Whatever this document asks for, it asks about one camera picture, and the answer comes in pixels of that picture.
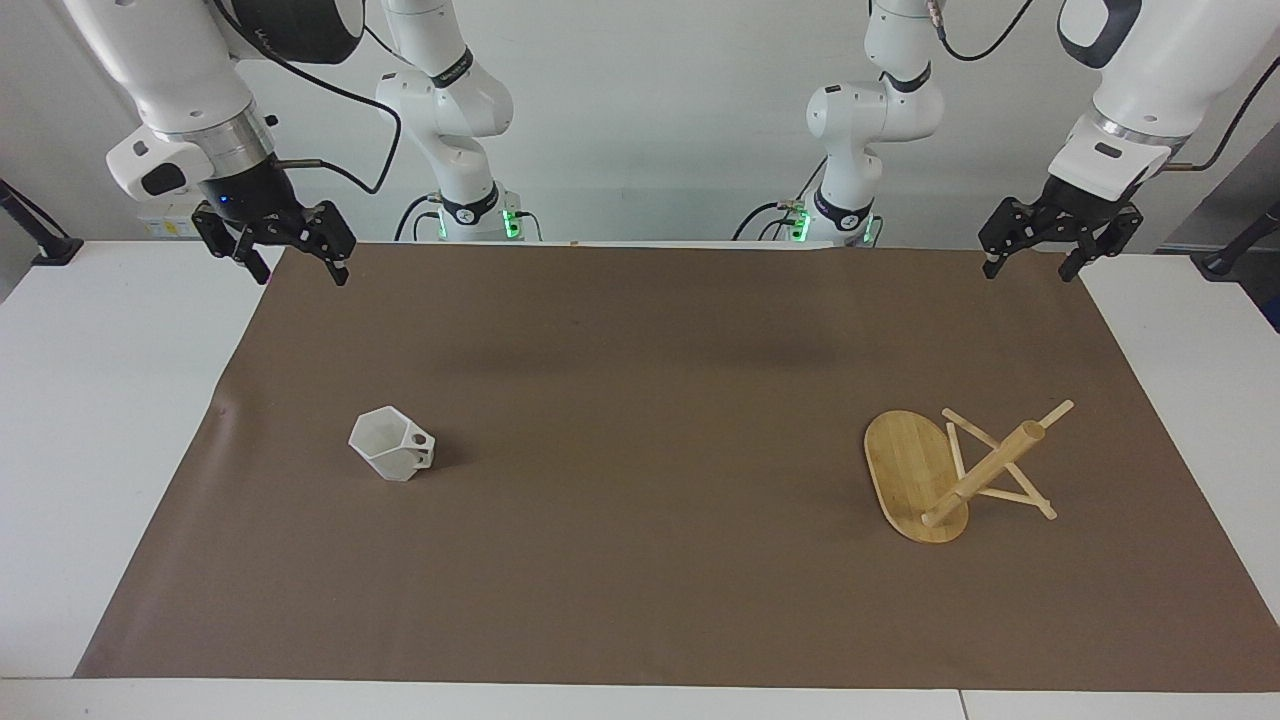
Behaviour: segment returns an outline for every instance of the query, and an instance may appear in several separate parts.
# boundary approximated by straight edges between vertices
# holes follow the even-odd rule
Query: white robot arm
[[[232,55],[252,55],[202,0],[63,0],[90,47],[137,104],[142,127],[108,152],[115,181],[137,200],[198,187],[193,220],[218,258],[265,283],[255,243],[320,258],[338,284],[355,249],[332,202],[303,208],[279,165]],[[364,28],[362,0],[210,0],[280,56],[338,63]],[[227,225],[239,231],[232,237]]]
[[[1006,197],[979,232],[993,278],[1012,252],[1075,242],[1064,281],[1119,255],[1142,224],[1130,199],[1199,128],[1280,27],[1275,0],[1065,0],[1062,47],[1102,85],[1032,204]]]
[[[827,169],[804,199],[808,238],[874,245],[864,225],[882,167],[868,146],[920,140],[942,122],[942,92],[929,82],[937,38],[927,0],[873,0],[870,10],[865,50],[879,81],[829,85],[809,101],[809,131],[827,147]]]
[[[378,100],[394,108],[440,183],[440,234],[448,240],[518,240],[520,196],[493,178],[474,138],[511,127],[511,92],[462,40],[452,0],[383,0],[392,37],[415,69],[385,76]]]

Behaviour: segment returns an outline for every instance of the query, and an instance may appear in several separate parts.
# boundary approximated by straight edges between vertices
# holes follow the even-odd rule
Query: brown paper mat
[[[1275,620],[1059,260],[362,246],[339,290],[291,254],[77,675],[1280,689]],[[884,521],[877,414],[1002,436],[1068,397],[1021,462],[1059,520]],[[407,484],[346,446],[387,404],[439,438]]]

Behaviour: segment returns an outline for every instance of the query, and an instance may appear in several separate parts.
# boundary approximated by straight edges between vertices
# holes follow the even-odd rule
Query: wooden peg
[[[1074,402],[1071,402],[1070,400],[1064,400],[1061,405],[1055,407],[1048,415],[1044,415],[1044,419],[1041,420],[1041,425],[1048,428],[1053,423],[1061,420],[1062,415],[1070,413],[1073,407],[1075,407]]]
[[[928,528],[938,527],[947,515],[955,512],[957,507],[973,500],[978,491],[991,484],[1004,471],[1005,465],[1016,462],[1042,439],[1044,439],[1044,425],[1036,420],[1027,420],[1018,425],[995,450],[965,473],[951,492],[925,511],[920,516],[920,521]]]

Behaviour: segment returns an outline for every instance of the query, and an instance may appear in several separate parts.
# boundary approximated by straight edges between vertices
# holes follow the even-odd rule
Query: wooden base
[[[969,507],[957,507],[936,528],[920,516],[956,487],[951,445],[923,415],[891,410],[872,420],[863,442],[876,496],[884,518],[915,542],[945,543],[969,525]]]

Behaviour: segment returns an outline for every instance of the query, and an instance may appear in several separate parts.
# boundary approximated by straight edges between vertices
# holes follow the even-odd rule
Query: wooden stick
[[[928,528],[938,527],[947,515],[955,512],[957,507],[978,495],[978,491],[991,484],[1004,471],[1006,464],[1016,462],[1042,439],[1044,439],[1044,427],[1039,423],[1027,420],[1018,425],[997,448],[988,452],[972,470],[965,473],[951,492],[925,511],[920,516],[920,521]]]
[[[1019,505],[1032,505],[1034,507],[1039,507],[1039,502],[1036,502],[1029,496],[1009,492],[1006,489],[982,488],[978,491],[978,495],[983,497],[995,497],[996,500],[1007,500],[1009,502],[1018,502]]]
[[[1048,498],[1041,495],[1039,489],[1037,489],[1036,486],[1032,484],[1030,478],[1028,478],[1027,474],[1023,473],[1021,468],[1010,462],[1009,465],[1005,465],[1005,469],[1009,470],[1009,474],[1014,477],[1014,480],[1018,483],[1018,487],[1023,488],[1023,492],[1027,493],[1027,497],[1032,498],[1033,501],[1032,505],[1041,509],[1041,512],[1044,515],[1044,519],[1057,520],[1057,510],[1053,510],[1053,506],[1050,505]]]
[[[972,434],[973,437],[980,439],[983,443],[986,443],[987,447],[989,447],[992,450],[1000,447],[1000,442],[996,441],[996,438],[988,436],[987,432],[983,430],[982,428],[979,428],[978,425],[974,425],[969,420],[965,420],[964,418],[961,418],[960,414],[956,413],[955,410],[951,410],[950,407],[947,407],[946,410],[942,411],[942,416],[946,418],[947,420],[951,420],[956,425],[959,425],[961,430],[964,430],[964,432]]]
[[[956,437],[956,424],[947,423],[947,441],[951,442],[951,461],[956,464],[956,480],[964,477],[964,457],[960,456],[960,438]]]
[[[1053,423],[1061,420],[1062,415],[1070,413],[1073,407],[1075,407],[1074,402],[1071,402],[1070,400],[1064,400],[1062,404],[1055,407],[1052,413],[1044,415],[1044,419],[1041,420],[1041,425],[1046,428],[1052,425]]]

